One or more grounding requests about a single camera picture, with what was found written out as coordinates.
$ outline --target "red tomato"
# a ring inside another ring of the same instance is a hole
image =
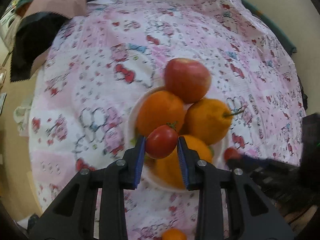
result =
[[[229,159],[241,159],[241,154],[234,147],[229,147],[225,150],[223,154],[224,160],[227,161]]]
[[[173,152],[178,143],[178,133],[172,125],[161,125],[154,129],[146,141],[146,153],[150,158],[162,159]]]

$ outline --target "small orange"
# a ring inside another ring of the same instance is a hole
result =
[[[176,228],[165,231],[161,238],[162,240],[187,240],[187,236]]]
[[[197,151],[200,159],[212,163],[211,150],[203,141],[191,135],[184,135],[184,138],[188,148]],[[177,148],[175,148],[168,157],[156,160],[154,173],[160,179],[175,188],[185,188],[182,180]]]
[[[226,136],[235,114],[224,102],[203,98],[188,109],[185,127],[188,134],[212,145]]]
[[[186,111],[183,101],[176,95],[161,90],[151,94],[142,104],[136,127],[143,136],[148,136],[154,129],[167,123],[175,123],[177,132],[181,129]]]

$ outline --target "pink cloth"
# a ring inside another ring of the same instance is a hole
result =
[[[208,98],[245,107],[233,119],[230,146],[299,164],[305,111],[294,63],[240,0],[111,0],[63,25],[38,76],[29,147],[43,209],[81,168],[123,156],[130,109],[163,85],[174,57],[210,70]],[[48,162],[70,171],[43,176]],[[197,192],[163,192],[142,181],[125,192],[129,239],[157,240],[171,226],[192,239],[197,205]]]

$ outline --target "metal screw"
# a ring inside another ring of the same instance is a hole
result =
[[[197,161],[197,164],[198,164],[199,166],[201,166],[201,167],[204,167],[204,166],[207,165],[207,162],[204,161],[204,160],[199,160],[199,161]]]
[[[243,174],[243,170],[239,169],[239,168],[236,168],[234,171],[233,171],[236,175],[242,175]]]
[[[89,169],[88,168],[83,168],[80,170],[80,174],[81,175],[87,175],[89,173]]]
[[[117,160],[117,165],[118,166],[123,166],[123,165],[125,165],[125,160],[124,159],[120,159],[120,160]]]

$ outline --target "apple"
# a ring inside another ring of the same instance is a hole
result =
[[[164,70],[165,87],[186,104],[203,98],[211,85],[211,74],[200,62],[188,58],[170,60]]]

